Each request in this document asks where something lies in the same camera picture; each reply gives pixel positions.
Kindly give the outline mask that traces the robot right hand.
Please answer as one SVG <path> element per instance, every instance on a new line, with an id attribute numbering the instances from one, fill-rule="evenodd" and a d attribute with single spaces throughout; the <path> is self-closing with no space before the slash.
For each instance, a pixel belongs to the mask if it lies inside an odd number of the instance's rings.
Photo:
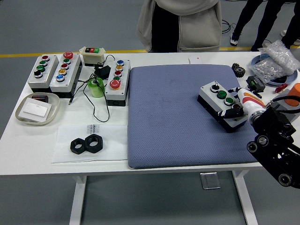
<path id="1" fill-rule="evenodd" d="M 258 99 L 252 92 L 250 92 L 245 88 L 236 87 L 233 89 L 229 89 L 228 92 L 237 93 L 238 99 L 242 107 L 216 112 L 215 114 L 218 117 L 225 118 L 225 119 L 232 119 L 232 118 L 242 117 L 244 114 L 250 117 L 255 112 L 263 113 L 266 110 L 263 101 Z"/>

